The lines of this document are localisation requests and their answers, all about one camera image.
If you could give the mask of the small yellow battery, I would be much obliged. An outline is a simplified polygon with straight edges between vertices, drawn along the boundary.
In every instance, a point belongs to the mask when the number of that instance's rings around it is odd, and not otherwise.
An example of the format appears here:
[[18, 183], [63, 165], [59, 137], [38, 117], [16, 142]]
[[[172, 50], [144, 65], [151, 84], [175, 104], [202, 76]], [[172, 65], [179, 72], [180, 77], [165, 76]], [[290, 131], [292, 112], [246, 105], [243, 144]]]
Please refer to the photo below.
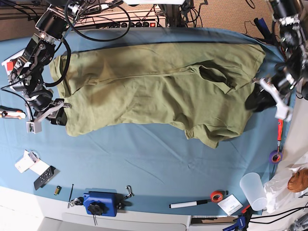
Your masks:
[[62, 189], [61, 186], [59, 186], [59, 185], [56, 186], [56, 189], [55, 189], [55, 191], [54, 191], [54, 195], [58, 195], [58, 194], [60, 193], [61, 189]]

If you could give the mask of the blue bar clamp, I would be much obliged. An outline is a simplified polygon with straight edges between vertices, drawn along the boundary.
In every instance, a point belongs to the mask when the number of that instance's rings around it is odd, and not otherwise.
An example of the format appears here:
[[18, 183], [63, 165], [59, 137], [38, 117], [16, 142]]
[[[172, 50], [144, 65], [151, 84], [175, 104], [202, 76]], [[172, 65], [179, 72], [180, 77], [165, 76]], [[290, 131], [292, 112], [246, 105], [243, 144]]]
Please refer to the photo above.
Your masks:
[[246, 231], [252, 217], [253, 210], [250, 205], [242, 210], [242, 214], [236, 219], [235, 224], [226, 227], [223, 231]]

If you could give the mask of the orange screwdriver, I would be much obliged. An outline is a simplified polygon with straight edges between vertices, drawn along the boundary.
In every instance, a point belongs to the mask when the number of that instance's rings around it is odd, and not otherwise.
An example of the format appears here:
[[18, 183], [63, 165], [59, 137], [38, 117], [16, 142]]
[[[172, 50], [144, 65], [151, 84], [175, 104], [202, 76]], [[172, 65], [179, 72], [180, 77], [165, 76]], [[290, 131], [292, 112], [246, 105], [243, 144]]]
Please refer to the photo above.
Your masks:
[[278, 119], [278, 133], [277, 133], [277, 153], [280, 152], [280, 145], [282, 141], [283, 120]]

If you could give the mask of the translucent plastic cup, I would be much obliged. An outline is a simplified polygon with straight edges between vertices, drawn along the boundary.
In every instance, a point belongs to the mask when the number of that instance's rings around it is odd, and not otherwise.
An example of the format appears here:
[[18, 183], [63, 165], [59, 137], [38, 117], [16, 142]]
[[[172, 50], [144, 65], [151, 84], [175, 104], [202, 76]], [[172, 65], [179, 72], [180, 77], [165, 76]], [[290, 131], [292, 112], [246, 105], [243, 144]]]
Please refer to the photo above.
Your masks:
[[240, 180], [242, 189], [247, 201], [254, 211], [266, 208], [267, 198], [260, 176], [255, 173], [247, 173]]

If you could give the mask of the white card packet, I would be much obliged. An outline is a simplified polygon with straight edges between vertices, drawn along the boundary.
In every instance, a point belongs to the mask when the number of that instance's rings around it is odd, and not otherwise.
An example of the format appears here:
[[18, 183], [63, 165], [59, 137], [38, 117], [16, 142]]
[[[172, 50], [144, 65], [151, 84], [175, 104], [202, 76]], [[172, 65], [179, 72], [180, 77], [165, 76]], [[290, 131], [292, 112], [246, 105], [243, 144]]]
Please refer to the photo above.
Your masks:
[[50, 167], [40, 159], [37, 152], [27, 150], [24, 150], [23, 156], [14, 164], [14, 166], [20, 173], [24, 173], [30, 169], [38, 175], [42, 175], [43, 172]]

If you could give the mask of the blue table clamp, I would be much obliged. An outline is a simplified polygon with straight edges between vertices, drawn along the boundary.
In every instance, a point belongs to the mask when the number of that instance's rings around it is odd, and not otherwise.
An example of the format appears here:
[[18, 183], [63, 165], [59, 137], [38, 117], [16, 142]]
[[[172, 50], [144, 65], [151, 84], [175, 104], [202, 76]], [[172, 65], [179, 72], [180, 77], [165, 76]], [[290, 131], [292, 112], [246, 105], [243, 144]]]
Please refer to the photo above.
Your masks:
[[85, 192], [83, 196], [69, 200], [68, 208], [73, 206], [84, 206], [86, 213], [92, 215], [94, 225], [97, 226], [97, 216], [115, 217], [119, 209], [125, 204], [118, 200], [116, 193], [112, 192]]

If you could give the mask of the paper with orange block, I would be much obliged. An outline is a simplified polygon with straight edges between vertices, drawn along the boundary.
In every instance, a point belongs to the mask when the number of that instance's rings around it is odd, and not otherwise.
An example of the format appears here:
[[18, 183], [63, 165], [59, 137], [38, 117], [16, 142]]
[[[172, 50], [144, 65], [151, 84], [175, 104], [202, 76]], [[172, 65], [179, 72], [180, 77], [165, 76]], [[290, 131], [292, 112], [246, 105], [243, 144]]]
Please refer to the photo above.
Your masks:
[[16, 75], [23, 74], [26, 69], [29, 68], [31, 62], [23, 63], [18, 60], [19, 57], [23, 55], [24, 51], [25, 49], [20, 50], [1, 63], [5, 68], [7, 76], [10, 76], [12, 72], [16, 73]]

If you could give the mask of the blue table cloth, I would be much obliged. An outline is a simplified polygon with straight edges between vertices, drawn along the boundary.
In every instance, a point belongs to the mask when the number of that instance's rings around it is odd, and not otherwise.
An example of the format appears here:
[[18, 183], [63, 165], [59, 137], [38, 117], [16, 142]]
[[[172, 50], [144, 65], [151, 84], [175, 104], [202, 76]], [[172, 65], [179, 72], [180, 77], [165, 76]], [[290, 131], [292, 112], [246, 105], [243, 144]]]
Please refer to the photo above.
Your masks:
[[[246, 197], [240, 179], [256, 172], [263, 182], [273, 175], [270, 152], [277, 146], [276, 110], [255, 113], [244, 133], [222, 141], [216, 149], [171, 125], [120, 124], [78, 137], [68, 136], [63, 126], [42, 124], [42, 132], [27, 133], [26, 121], [0, 121], [0, 184], [51, 199], [68, 201], [87, 191], [127, 193], [131, 211], [180, 214], [221, 215], [218, 205], [209, 203], [170, 209], [171, 203], [206, 199], [213, 191], [233, 194], [243, 205]], [[56, 168], [54, 176], [37, 191], [34, 181], [40, 176], [30, 169], [20, 173], [14, 164], [24, 150], [35, 151], [40, 159]], [[54, 195], [56, 186], [62, 189]]]

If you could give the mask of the black power strip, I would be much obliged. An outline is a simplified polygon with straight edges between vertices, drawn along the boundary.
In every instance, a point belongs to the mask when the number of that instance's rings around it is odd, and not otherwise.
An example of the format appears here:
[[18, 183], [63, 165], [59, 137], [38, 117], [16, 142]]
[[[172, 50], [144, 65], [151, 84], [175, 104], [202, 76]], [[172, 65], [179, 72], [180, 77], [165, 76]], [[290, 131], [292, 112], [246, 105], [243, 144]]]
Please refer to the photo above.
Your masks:
[[165, 21], [158, 21], [158, 20], [148, 20], [148, 21], [123, 21], [114, 23], [112, 28], [126, 28], [126, 27], [166, 27]]

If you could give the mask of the orange white utility knife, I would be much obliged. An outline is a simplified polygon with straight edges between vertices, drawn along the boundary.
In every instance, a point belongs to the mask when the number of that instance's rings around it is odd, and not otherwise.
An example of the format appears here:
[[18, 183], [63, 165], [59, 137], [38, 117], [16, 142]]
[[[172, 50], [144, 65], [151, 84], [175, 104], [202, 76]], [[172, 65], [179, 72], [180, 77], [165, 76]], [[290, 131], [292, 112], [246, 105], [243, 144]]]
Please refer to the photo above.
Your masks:
[[26, 114], [20, 109], [0, 106], [0, 117], [5, 119], [25, 119]]

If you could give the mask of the white plastic bag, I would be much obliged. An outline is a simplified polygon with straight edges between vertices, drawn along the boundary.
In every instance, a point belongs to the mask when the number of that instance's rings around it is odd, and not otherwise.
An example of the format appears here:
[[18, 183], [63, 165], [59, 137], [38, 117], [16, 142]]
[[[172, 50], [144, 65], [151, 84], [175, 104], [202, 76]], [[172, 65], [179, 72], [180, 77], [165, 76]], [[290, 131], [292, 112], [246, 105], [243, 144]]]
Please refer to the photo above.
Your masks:
[[293, 165], [288, 165], [280, 170], [274, 177], [264, 184], [267, 198], [266, 211], [273, 213], [288, 205], [296, 198], [306, 194], [308, 188], [301, 192], [291, 192], [287, 188], [289, 179], [299, 170], [308, 168], [308, 154], [304, 154]]

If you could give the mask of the white paper note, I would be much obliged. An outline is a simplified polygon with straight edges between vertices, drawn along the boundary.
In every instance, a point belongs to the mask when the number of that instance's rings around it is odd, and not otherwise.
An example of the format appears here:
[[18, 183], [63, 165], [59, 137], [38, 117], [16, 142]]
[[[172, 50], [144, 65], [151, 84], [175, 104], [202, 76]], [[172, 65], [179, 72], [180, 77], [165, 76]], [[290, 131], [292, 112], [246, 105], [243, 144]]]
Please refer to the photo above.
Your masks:
[[233, 195], [229, 195], [222, 201], [218, 203], [218, 206], [228, 215], [232, 215], [238, 210], [240, 210], [243, 205], [240, 203], [240, 201]]

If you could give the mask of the black remote control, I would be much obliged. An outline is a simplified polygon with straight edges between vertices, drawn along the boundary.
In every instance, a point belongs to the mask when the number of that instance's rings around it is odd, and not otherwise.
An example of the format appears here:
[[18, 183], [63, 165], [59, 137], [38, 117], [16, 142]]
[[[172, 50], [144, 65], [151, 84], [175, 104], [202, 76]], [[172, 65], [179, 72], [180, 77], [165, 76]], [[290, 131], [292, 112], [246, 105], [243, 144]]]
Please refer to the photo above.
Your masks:
[[37, 191], [42, 188], [53, 176], [56, 168], [53, 166], [48, 167], [35, 181], [34, 189]]

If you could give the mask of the brown wooden object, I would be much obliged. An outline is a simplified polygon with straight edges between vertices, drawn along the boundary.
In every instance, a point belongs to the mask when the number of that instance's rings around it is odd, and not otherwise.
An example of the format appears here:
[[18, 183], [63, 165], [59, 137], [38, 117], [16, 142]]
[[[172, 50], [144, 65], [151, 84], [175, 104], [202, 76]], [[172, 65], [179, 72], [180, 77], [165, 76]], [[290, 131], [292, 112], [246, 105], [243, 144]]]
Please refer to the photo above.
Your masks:
[[287, 188], [293, 193], [301, 192], [308, 187], [308, 169], [297, 171], [288, 181]]

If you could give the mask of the white black marker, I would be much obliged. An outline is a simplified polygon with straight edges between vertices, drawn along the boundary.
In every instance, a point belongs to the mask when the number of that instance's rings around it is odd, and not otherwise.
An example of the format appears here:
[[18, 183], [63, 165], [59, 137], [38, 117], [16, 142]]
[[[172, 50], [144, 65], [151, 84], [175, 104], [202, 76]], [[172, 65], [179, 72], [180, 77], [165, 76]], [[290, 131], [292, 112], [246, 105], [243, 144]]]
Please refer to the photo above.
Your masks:
[[212, 202], [210, 199], [205, 199], [205, 200], [197, 200], [197, 201], [190, 201], [190, 202], [173, 203], [169, 205], [169, 208], [175, 209], [175, 208], [191, 207], [191, 206], [207, 204], [210, 202]]

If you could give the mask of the purple tape roll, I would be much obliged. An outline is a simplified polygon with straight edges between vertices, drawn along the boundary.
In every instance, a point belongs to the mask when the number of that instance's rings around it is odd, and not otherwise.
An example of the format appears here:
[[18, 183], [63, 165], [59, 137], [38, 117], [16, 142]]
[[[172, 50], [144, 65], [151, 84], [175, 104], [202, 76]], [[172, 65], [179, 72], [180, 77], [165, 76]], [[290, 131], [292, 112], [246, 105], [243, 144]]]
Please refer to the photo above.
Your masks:
[[269, 155], [269, 162], [271, 164], [278, 164], [280, 161], [282, 161], [282, 158], [283, 158], [282, 152], [274, 150]]

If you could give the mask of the metal carabiner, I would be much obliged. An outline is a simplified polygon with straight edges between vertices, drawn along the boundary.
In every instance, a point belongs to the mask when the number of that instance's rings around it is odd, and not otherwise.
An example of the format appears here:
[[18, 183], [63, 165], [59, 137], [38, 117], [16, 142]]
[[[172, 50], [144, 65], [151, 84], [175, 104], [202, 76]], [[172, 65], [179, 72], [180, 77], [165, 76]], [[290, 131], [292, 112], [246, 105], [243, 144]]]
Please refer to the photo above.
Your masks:
[[127, 200], [127, 199], [129, 199], [129, 198], [134, 196], [134, 193], [132, 192], [132, 188], [131, 188], [130, 185], [127, 185], [126, 189], [128, 191], [128, 194], [124, 197], [124, 200]]

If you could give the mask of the red tape roll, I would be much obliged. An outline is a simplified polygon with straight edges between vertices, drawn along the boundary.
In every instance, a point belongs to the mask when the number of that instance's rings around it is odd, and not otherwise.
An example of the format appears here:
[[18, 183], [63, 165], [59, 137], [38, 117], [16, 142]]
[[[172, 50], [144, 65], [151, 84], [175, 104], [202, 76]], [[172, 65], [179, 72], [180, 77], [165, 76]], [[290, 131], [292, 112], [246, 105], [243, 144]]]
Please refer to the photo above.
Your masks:
[[210, 195], [210, 200], [213, 203], [219, 203], [224, 198], [224, 191], [213, 191]]

